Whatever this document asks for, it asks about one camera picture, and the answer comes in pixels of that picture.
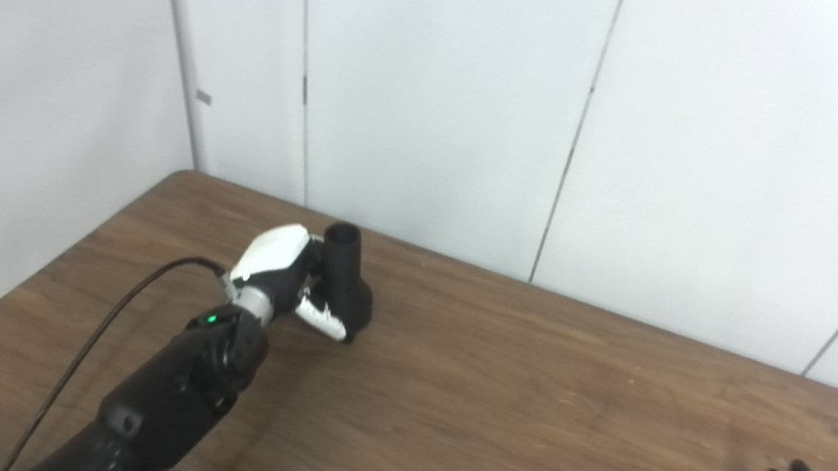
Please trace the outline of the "white and black left hand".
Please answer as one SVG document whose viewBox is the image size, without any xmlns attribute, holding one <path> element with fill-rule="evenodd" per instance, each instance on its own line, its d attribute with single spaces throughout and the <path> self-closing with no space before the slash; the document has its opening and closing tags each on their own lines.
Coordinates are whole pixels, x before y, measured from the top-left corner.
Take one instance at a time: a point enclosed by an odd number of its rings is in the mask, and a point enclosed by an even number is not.
<svg viewBox="0 0 838 471">
<path fill-rule="evenodd" d="M 262 330 L 291 314 L 329 339 L 348 341 L 348 325 L 333 312 L 323 290 L 323 248 L 323 240 L 301 224 L 257 235 L 224 277 L 230 302 L 254 317 Z"/>
</svg>

